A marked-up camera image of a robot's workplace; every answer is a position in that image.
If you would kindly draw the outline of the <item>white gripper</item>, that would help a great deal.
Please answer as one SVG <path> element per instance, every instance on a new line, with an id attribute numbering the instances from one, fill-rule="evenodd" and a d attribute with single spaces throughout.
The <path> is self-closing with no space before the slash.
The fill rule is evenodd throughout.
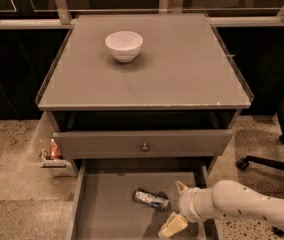
<path id="1" fill-rule="evenodd" d="M 161 239 L 171 238 L 188 227 L 188 222 L 198 223 L 208 219 L 207 208 L 210 206 L 210 195 L 207 189 L 188 188 L 176 180 L 175 185 L 180 194 L 178 208 L 181 214 L 172 212 L 158 232 Z"/>

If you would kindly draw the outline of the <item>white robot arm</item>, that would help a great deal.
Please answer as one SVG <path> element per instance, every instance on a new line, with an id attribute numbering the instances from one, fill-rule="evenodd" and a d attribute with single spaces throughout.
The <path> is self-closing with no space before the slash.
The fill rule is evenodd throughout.
<path id="1" fill-rule="evenodd" d="M 178 213 L 172 212 L 158 232 L 162 239 L 171 238 L 190 223 L 208 219 L 256 219 L 284 231 L 284 199 L 260 194 L 232 180 L 218 181 L 210 188 L 188 188 L 175 182 L 180 195 Z"/>

